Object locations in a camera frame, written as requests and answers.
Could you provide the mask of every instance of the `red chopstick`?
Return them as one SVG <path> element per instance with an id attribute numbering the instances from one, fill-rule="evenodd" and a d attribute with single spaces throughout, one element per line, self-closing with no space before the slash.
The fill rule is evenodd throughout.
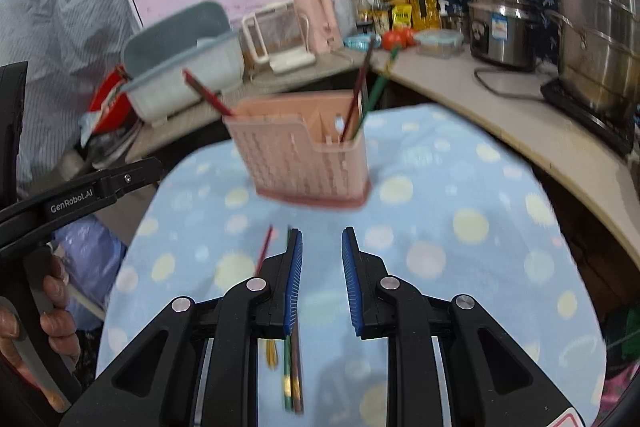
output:
<path id="1" fill-rule="evenodd" d="M 185 83 L 191 87 L 195 92 L 197 92 L 204 100 L 206 100 L 211 107 L 213 107 L 216 111 L 218 111 L 223 116 L 234 116 L 231 109 L 226 107 L 225 104 L 220 102 L 220 99 L 213 94 L 209 89 L 204 87 L 198 79 L 193 76 L 191 71 L 182 70 L 182 75 L 184 76 Z"/>
<path id="2" fill-rule="evenodd" d="M 264 244 L 262 245 L 262 251 L 260 252 L 260 257 L 258 257 L 258 263 L 255 265 L 255 276 L 258 277 L 260 273 L 260 268 L 262 268 L 262 263 L 264 263 L 264 259 L 267 257 L 267 250 L 269 250 L 269 243 L 271 242 L 271 235 L 273 235 L 273 225 L 269 225 L 269 230 L 267 230 L 267 237 L 264 238 Z"/>
<path id="3" fill-rule="evenodd" d="M 371 54 L 373 53 L 373 47 L 374 47 L 373 43 L 375 41 L 376 41 L 376 37 L 373 36 L 369 41 L 369 47 L 367 48 L 367 54 L 364 56 L 364 62 L 362 63 L 360 69 L 358 70 L 358 77 L 356 79 L 356 85 L 353 87 L 353 98 L 351 99 L 351 104 L 349 105 L 347 120 L 344 122 L 344 129 L 342 130 L 342 134 L 340 135 L 340 143 L 344 142 L 344 137 L 347 136 L 347 129 L 349 128 L 349 124 L 353 119 L 356 105 L 358 103 L 358 95 L 362 90 L 362 84 L 364 84 L 367 78 L 367 70 L 369 70 L 369 63 L 371 61 Z"/>

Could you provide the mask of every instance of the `red tomato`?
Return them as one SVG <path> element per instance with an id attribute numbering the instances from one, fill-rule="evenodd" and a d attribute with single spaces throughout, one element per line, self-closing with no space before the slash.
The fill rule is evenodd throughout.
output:
<path id="1" fill-rule="evenodd" d="M 396 31 L 404 37 L 407 46 L 415 46 L 415 30 L 413 28 L 400 28 Z"/>
<path id="2" fill-rule="evenodd" d="M 404 38 L 404 35 L 402 35 L 400 32 L 397 32 L 394 30 L 394 31 L 387 32 L 382 36 L 383 49 L 390 52 L 396 46 L 400 46 L 401 48 L 406 47 L 406 39 Z"/>

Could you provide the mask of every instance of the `metal bolt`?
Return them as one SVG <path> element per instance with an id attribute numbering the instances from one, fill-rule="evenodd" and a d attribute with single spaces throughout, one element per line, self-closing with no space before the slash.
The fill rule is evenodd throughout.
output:
<path id="1" fill-rule="evenodd" d="M 469 295 L 458 295 L 456 297 L 456 306 L 463 310 L 470 310 L 476 305 L 474 298 Z"/>
<path id="2" fill-rule="evenodd" d="M 267 287 L 267 281 L 264 279 L 260 279 L 259 277 L 254 277 L 253 279 L 249 279 L 246 282 L 246 287 L 249 288 L 252 292 L 259 292 L 260 290 L 264 290 Z"/>
<path id="3" fill-rule="evenodd" d="M 400 281 L 395 277 L 383 277 L 380 279 L 380 286 L 385 290 L 397 290 L 400 287 Z"/>
<path id="4" fill-rule="evenodd" d="M 187 311 L 191 307 L 191 301 L 187 297 L 178 297 L 171 303 L 171 308 L 176 313 L 182 313 Z"/>

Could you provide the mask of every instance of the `yellow packet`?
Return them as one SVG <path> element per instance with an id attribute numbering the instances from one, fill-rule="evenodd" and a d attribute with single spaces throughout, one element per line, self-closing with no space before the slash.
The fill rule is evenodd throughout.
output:
<path id="1" fill-rule="evenodd" d="M 411 27 L 411 5 L 399 4 L 391 10 L 394 29 Z"/>

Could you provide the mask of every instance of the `black power cord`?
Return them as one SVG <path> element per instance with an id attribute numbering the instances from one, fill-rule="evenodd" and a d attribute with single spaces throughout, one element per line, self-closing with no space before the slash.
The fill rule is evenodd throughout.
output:
<path id="1" fill-rule="evenodd" d="M 480 73 L 506 73 L 508 70 L 504 70 L 501 68 L 476 68 L 474 70 L 474 76 L 478 83 L 484 87 L 487 91 L 494 94 L 495 96 L 500 96 L 501 98 L 508 98 L 510 100 L 529 100 L 530 102 L 545 102 L 545 99 L 542 96 L 533 96 L 531 94 L 515 94 L 510 92 L 501 92 L 495 90 L 493 87 L 489 86 L 480 76 Z M 509 71 L 510 73 L 519 73 L 519 74 L 530 74 L 530 71 Z"/>

